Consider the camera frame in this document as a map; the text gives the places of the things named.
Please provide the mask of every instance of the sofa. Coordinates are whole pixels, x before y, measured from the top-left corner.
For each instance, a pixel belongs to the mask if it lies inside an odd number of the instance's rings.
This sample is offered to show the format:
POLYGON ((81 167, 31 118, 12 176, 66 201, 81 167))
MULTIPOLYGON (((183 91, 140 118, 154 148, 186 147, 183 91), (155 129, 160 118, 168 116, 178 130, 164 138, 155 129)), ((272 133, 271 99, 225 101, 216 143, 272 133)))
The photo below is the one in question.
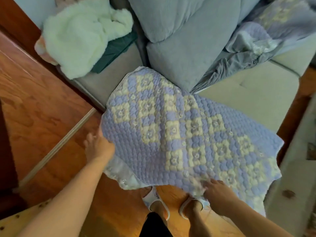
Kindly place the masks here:
MULTIPOLYGON (((100 74, 71 81, 101 109, 124 76, 149 66, 191 91, 259 0, 110 0, 133 15, 138 40, 100 74)), ((198 94, 278 131, 316 51, 316 36, 294 50, 230 76, 198 94)))

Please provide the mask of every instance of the foot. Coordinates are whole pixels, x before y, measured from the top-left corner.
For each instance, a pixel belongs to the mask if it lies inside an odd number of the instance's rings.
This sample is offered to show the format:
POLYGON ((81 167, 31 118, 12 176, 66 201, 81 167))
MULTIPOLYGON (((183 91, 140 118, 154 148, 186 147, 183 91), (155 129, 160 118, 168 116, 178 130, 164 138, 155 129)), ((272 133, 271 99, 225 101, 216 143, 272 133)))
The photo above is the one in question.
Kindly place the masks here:
POLYGON ((199 214, 203 209, 203 205, 201 202, 199 202, 196 199, 193 199, 192 197, 189 198, 191 198, 191 201, 186 205, 186 207, 184 207, 183 210, 183 215, 188 219, 192 215, 199 214))
MULTIPOLYGON (((142 198, 146 197, 151 190, 152 190, 152 186, 141 188, 140 189, 141 197, 142 198)), ((160 215, 160 217, 164 219, 168 218, 168 212, 166 208, 164 207, 164 205, 159 200, 153 202, 150 205, 149 210, 151 212, 157 213, 158 215, 160 215)))

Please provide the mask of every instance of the wall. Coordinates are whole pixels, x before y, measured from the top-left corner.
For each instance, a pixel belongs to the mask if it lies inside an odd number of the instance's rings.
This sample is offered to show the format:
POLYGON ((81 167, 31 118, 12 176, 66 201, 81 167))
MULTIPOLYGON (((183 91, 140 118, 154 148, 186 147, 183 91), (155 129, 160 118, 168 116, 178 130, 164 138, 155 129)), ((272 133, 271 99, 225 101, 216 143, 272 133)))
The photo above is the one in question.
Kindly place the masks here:
POLYGON ((46 18, 55 13, 55 0, 14 0, 28 17, 42 28, 46 18))

